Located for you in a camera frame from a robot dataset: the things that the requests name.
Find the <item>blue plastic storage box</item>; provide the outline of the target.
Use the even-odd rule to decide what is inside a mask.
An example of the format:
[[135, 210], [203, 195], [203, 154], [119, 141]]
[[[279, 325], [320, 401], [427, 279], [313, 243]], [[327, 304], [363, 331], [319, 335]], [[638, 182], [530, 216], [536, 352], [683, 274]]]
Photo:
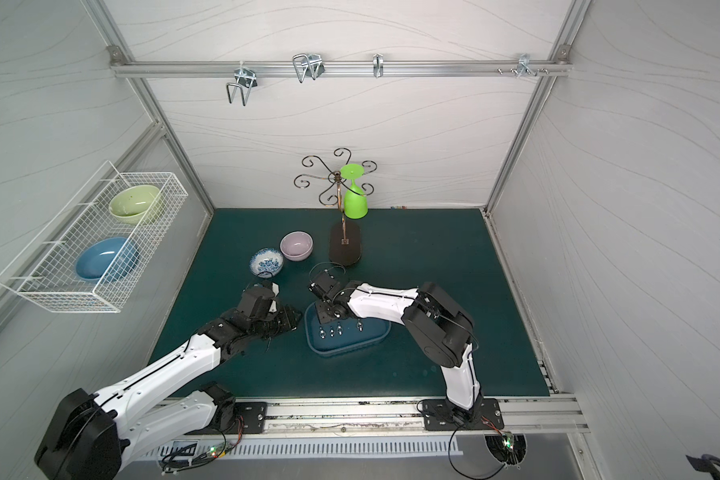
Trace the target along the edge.
[[344, 319], [321, 324], [316, 304], [310, 304], [304, 314], [308, 347], [323, 358], [334, 357], [381, 343], [392, 324], [382, 319]]

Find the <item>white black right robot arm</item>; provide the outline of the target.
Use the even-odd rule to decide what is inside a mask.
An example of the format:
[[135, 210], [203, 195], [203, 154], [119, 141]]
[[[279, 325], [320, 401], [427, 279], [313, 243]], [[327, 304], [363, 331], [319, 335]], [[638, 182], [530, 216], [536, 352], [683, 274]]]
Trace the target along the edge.
[[388, 289], [368, 283], [341, 283], [328, 272], [310, 282], [318, 299], [318, 320], [331, 323], [347, 318], [375, 318], [404, 326], [425, 356], [440, 366], [450, 405], [472, 413], [481, 394], [473, 352], [474, 321], [438, 285]]

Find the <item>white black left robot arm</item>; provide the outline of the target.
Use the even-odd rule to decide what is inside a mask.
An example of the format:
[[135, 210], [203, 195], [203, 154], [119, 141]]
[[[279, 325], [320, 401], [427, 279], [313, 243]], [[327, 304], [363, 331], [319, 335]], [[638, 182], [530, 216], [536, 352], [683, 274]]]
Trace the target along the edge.
[[142, 370], [94, 393], [77, 389], [58, 404], [35, 453], [48, 479], [112, 479], [154, 448], [203, 429], [226, 432], [239, 414], [234, 395], [215, 382], [177, 402], [163, 400], [241, 354], [257, 339], [297, 328], [302, 314], [285, 306], [262, 319], [230, 310]]

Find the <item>copper cup tree stand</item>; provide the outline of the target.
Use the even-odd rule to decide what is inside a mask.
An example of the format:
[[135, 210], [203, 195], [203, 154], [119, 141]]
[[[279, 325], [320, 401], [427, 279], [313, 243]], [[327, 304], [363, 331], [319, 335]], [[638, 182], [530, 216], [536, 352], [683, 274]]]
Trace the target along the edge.
[[[360, 163], [353, 162], [352, 151], [346, 147], [336, 148], [333, 151], [333, 155], [335, 158], [344, 161], [340, 167], [330, 167], [317, 155], [307, 155], [303, 157], [301, 159], [301, 165], [304, 168], [309, 169], [316, 165], [321, 165], [327, 173], [322, 176], [311, 173], [301, 173], [294, 178], [293, 184], [298, 189], [307, 189], [311, 186], [312, 180], [325, 180], [329, 183], [329, 186], [318, 195], [318, 201], [323, 206], [335, 207], [340, 214], [340, 220], [335, 223], [330, 230], [328, 257], [329, 261], [334, 264], [349, 267], [358, 263], [362, 257], [362, 234], [360, 226], [357, 223], [359, 219], [349, 219], [344, 214], [343, 200], [345, 189], [341, 184], [339, 170], [348, 163], [359, 164], [364, 168], [363, 176], [366, 176], [374, 173], [378, 169], [378, 165], [373, 160], [363, 160]], [[374, 193], [375, 188], [371, 183], [362, 181], [361, 178], [359, 178], [356, 183], [365, 192], [368, 202], [368, 197]]]

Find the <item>pink ceramic bowl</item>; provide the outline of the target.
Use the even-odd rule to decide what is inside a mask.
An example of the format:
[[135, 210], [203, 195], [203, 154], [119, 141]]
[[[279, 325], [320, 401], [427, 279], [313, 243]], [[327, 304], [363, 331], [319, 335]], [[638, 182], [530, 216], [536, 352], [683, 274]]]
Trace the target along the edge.
[[282, 255], [293, 262], [306, 260], [312, 254], [313, 248], [313, 238], [304, 231], [294, 231], [286, 234], [279, 245]]

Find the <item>blue floral ceramic bowl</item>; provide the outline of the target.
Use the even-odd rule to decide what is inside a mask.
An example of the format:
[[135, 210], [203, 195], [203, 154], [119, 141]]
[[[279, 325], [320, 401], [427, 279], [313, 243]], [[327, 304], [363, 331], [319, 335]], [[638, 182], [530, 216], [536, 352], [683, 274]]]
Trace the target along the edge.
[[257, 278], [271, 279], [283, 268], [285, 258], [275, 248], [263, 248], [256, 252], [250, 259], [249, 269]]

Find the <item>green plastic goblet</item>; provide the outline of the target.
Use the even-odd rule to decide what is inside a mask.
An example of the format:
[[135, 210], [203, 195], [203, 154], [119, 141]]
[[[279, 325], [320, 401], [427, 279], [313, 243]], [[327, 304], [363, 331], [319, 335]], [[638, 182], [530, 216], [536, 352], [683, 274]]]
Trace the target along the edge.
[[344, 214], [353, 220], [358, 220], [368, 214], [367, 197], [363, 189], [356, 183], [364, 174], [364, 168], [359, 164], [348, 163], [339, 170], [341, 184], [345, 189], [343, 207]]

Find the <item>light green bowl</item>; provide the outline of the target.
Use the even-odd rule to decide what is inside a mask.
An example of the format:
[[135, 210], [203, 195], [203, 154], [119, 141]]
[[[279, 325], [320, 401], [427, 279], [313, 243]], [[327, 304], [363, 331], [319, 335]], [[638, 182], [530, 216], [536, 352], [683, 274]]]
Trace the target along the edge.
[[163, 196], [154, 185], [137, 185], [118, 193], [109, 203], [117, 221], [136, 226], [156, 221], [164, 212]]

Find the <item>metal double hook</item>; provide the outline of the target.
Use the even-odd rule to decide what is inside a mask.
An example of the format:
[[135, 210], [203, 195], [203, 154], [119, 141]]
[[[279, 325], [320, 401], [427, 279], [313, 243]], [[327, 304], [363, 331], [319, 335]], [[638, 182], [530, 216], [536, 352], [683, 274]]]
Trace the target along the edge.
[[258, 79], [256, 72], [240, 64], [239, 68], [233, 74], [233, 80], [226, 84], [228, 103], [233, 104], [234, 99], [239, 97], [240, 103], [246, 106], [252, 90], [257, 86]]
[[323, 59], [320, 54], [316, 53], [296, 54], [292, 58], [292, 65], [300, 83], [307, 78], [317, 80], [325, 72]]

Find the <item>metal single hook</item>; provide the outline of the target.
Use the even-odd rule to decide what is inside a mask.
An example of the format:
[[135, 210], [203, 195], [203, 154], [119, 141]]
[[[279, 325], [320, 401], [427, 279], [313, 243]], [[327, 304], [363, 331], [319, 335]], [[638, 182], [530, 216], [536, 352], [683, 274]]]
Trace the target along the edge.
[[384, 58], [382, 54], [374, 54], [372, 57], [372, 73], [375, 78], [382, 78], [384, 75]]

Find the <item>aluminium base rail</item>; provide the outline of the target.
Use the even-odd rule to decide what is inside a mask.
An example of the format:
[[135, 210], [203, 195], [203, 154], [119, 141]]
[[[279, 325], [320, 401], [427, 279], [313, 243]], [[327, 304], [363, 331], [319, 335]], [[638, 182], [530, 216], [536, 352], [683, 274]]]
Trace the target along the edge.
[[[271, 437], [418, 435], [450, 432], [452, 410], [442, 399], [403, 397], [213, 400], [199, 392], [185, 399], [160, 401], [142, 413], [127, 413], [117, 402], [104, 407], [118, 434], [132, 443], [177, 438], [213, 425], [223, 430], [235, 418], [246, 419], [248, 435]], [[588, 422], [575, 397], [483, 399], [466, 433], [587, 433]]]

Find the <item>aluminium top rail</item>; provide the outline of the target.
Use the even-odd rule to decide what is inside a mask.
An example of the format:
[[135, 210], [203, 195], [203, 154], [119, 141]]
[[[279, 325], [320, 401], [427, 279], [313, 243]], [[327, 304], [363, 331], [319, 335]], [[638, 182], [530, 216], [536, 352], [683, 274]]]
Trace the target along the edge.
[[[500, 76], [497, 68], [509, 69], [518, 59], [501, 60], [419, 60], [402, 61], [384, 58], [382, 78], [475, 78], [514, 77]], [[375, 78], [372, 73], [372, 59], [355, 61], [324, 60], [323, 78]], [[536, 68], [548, 68], [547, 76], [566, 76], [573, 70], [567, 62], [531, 60]], [[150, 61], [113, 65], [111, 70], [120, 78], [227, 78], [231, 79], [240, 64], [253, 70], [259, 79], [295, 79], [296, 72], [291, 61], [248, 61], [248, 62], [201, 62], [201, 61]]]

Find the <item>metal hook bracket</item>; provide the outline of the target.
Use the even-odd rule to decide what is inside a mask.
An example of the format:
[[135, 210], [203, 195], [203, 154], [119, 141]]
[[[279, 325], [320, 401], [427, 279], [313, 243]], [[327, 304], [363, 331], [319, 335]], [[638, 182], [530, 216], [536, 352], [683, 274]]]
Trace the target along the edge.
[[514, 67], [509, 69], [497, 68], [496, 72], [500, 76], [511, 75], [515, 78], [523, 77], [543, 77], [549, 74], [548, 68], [536, 68], [532, 65], [531, 59], [528, 54], [521, 55]]

